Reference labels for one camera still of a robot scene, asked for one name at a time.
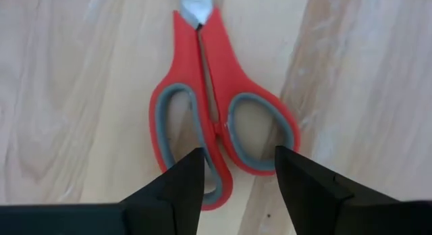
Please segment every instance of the metal blade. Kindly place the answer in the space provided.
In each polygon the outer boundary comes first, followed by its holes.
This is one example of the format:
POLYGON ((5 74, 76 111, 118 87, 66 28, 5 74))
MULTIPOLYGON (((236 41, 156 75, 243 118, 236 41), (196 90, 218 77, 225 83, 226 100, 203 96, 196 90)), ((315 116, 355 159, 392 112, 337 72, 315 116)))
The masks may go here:
POLYGON ((204 25, 213 11, 213 0, 180 0, 180 14, 194 28, 204 25))

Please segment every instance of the black plastic tool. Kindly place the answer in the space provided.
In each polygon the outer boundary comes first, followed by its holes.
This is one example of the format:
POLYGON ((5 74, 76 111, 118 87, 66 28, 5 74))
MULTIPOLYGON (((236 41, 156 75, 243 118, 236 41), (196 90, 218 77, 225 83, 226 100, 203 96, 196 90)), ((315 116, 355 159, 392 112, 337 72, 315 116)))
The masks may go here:
POLYGON ((0 234, 196 234, 204 153, 195 149, 120 203, 0 207, 0 234))
POLYGON ((432 234, 430 201, 397 201, 285 147, 275 165, 297 235, 432 234))
MULTIPOLYGON (((275 166, 297 235, 432 234, 430 201, 397 201, 285 147, 275 166)), ((2 206, 0 234, 193 235, 203 193, 204 153, 195 149, 120 203, 2 206)))

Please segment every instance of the scissors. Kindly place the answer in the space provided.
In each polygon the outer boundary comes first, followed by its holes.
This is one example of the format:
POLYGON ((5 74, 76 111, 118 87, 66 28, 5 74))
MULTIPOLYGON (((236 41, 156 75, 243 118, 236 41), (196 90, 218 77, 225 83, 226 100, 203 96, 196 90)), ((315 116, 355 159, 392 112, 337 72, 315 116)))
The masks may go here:
POLYGON ((173 25, 171 68, 153 91, 149 106, 152 145, 163 172, 176 163, 166 133, 167 107, 174 94, 186 92, 192 103, 200 145, 215 178, 216 189, 204 194, 202 202, 202 210, 212 210, 229 199, 233 188, 232 175, 219 150, 217 137, 240 169, 258 176, 275 173, 274 159, 255 159, 240 144, 234 123, 234 109, 240 101, 257 102, 272 113, 286 134, 283 145, 294 151, 298 151, 300 145, 299 129, 288 108, 243 72, 230 45, 221 12, 213 7, 213 0, 181 0, 180 12, 173 12, 173 25), (213 85, 218 122, 213 122, 209 113, 202 51, 213 85))

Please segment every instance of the gray rubber grip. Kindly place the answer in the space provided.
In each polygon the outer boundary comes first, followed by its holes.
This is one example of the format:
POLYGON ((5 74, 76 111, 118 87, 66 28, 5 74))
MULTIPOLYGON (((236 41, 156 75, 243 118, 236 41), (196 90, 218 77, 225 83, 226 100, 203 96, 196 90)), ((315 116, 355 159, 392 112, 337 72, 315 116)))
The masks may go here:
POLYGON ((211 205, 215 203, 222 195, 222 179, 217 170, 215 169, 215 166, 213 165, 213 162, 210 158, 209 150, 207 149, 207 145, 204 140, 203 130, 201 129, 201 123, 200 118, 198 114, 198 105, 196 102, 196 97, 194 91, 185 84, 172 84, 171 86, 168 86, 163 90, 163 92, 159 95, 156 103, 156 133, 157 133, 157 143, 159 145, 159 149, 161 150, 163 161, 165 162, 165 165, 167 168, 172 167, 174 164, 176 164, 176 161, 174 159, 174 156, 171 152, 171 149, 169 148, 169 142, 167 137, 167 109, 170 99, 173 97, 174 94, 185 91, 188 93, 188 96, 190 97, 190 100, 192 102, 192 114, 194 118, 194 125, 196 128, 196 133, 198 134, 198 139, 201 144, 201 147, 205 150, 205 160, 209 164, 211 173, 216 181, 216 189, 210 193, 204 194, 204 199, 202 200, 202 203, 204 205, 211 205))
POLYGON ((248 167, 253 168, 255 170, 260 171, 273 171, 275 169, 275 161, 272 160, 258 160, 246 153, 246 151, 243 149, 242 145, 240 144, 240 141, 237 136, 236 132, 236 125, 234 124, 234 110, 236 108, 236 105, 240 101, 244 100, 252 100, 255 101, 262 106, 264 106, 276 119, 277 123, 283 128, 283 131, 285 132, 285 140, 283 144, 285 147, 289 149, 293 149, 294 147, 294 133, 292 132, 292 129, 285 119, 285 117, 279 112, 279 110, 276 109, 275 106, 273 106, 271 103, 269 103, 264 98, 255 95, 253 93, 240 93, 239 95, 236 95, 231 103, 229 104, 229 113, 228 113, 228 129, 229 129, 229 136, 231 138, 231 142, 234 145, 234 149, 237 152, 237 156, 242 160, 244 164, 246 164, 248 167))

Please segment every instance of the wooden surface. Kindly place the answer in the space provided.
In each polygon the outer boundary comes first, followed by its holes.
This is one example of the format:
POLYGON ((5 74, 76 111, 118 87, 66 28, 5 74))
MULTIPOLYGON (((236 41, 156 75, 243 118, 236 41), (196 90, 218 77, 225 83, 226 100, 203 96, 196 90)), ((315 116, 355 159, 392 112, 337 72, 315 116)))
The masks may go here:
MULTIPOLYGON (((432 0, 215 0, 244 71, 279 95, 301 153, 397 199, 431 199, 432 0)), ((160 174, 148 123, 178 0, 0 0, 0 202, 120 201, 160 174)), ((196 146, 188 100, 171 148, 196 146)), ((281 134, 253 104, 245 148, 281 134)), ((274 177, 227 159, 234 193, 199 234, 294 234, 274 177)))

